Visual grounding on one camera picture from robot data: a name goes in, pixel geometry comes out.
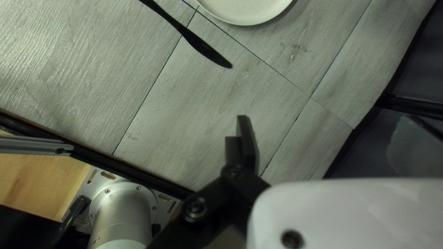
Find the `gray wood-grain table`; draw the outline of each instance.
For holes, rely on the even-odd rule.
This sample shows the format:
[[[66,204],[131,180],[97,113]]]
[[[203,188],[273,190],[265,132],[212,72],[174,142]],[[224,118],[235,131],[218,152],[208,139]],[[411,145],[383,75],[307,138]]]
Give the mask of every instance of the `gray wood-grain table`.
[[[193,190],[246,114],[266,181],[320,179],[434,0],[298,0],[252,27],[157,2],[233,69],[137,0],[3,0],[0,108]]]

